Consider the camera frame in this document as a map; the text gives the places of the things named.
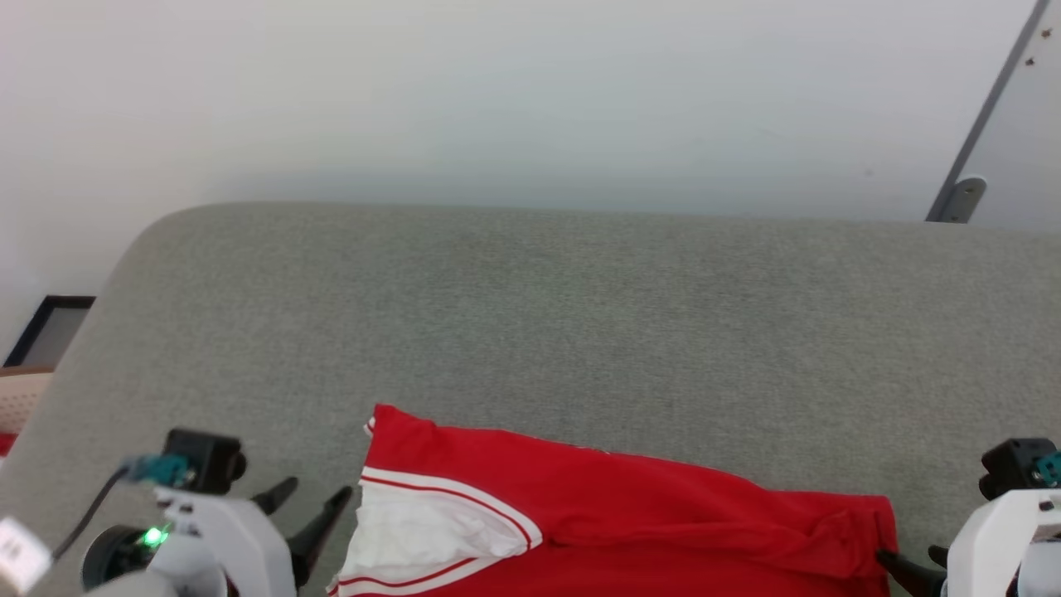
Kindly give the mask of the black framed panel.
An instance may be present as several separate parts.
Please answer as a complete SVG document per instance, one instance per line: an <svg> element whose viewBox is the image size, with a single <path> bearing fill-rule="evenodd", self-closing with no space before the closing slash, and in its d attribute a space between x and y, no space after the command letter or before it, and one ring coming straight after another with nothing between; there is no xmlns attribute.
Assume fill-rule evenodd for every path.
<svg viewBox="0 0 1061 597"><path fill-rule="evenodd" d="M46 296L4 359L4 369L54 369L94 302L94 296Z"/></svg>

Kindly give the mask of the red white-trimmed shirt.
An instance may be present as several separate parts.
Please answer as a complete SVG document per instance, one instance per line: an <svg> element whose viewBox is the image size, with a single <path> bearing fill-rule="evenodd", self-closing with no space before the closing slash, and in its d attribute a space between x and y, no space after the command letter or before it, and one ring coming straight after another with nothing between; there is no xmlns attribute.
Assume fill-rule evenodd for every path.
<svg viewBox="0 0 1061 597"><path fill-rule="evenodd" d="M328 597L890 597L890 501L377 405Z"/></svg>

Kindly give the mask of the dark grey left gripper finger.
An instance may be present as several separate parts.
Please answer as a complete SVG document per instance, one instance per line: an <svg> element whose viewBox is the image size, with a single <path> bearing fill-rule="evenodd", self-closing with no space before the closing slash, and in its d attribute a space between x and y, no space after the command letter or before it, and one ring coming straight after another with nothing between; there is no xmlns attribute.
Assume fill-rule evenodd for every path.
<svg viewBox="0 0 1061 597"><path fill-rule="evenodd" d="M258 492L251 496L250 501L266 517L272 517L294 494L297 488L298 478L289 476L269 487L268 490Z"/></svg>
<svg viewBox="0 0 1061 597"><path fill-rule="evenodd" d="M325 548L352 495L352 486L344 485L321 504L321 512L312 517L300 532L286 539L294 586L297 592L303 589L310 580L323 548Z"/></svg>

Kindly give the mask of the beige perforated basket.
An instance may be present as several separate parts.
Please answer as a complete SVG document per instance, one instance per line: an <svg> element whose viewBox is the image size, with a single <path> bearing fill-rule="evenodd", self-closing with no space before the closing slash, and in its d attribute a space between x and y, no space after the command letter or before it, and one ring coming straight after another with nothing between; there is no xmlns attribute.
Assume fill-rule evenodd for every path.
<svg viewBox="0 0 1061 597"><path fill-rule="evenodd" d="M53 374L49 367L1 367L0 434L23 431Z"/></svg>

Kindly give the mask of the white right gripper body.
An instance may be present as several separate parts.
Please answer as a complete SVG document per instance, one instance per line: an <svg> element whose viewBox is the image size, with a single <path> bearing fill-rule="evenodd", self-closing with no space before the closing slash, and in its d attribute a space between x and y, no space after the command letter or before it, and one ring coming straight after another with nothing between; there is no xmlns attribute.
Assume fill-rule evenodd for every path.
<svg viewBox="0 0 1061 597"><path fill-rule="evenodd" d="M952 541L943 597L1061 597L1061 490L1013 490Z"/></svg>

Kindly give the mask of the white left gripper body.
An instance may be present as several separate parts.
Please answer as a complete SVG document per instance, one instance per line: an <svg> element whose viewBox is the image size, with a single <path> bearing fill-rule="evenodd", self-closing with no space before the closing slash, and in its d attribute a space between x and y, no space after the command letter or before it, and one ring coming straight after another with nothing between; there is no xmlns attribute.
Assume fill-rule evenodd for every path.
<svg viewBox="0 0 1061 597"><path fill-rule="evenodd" d="M154 597L296 597L291 556L250 499L156 487L169 533L154 555Z"/></svg>

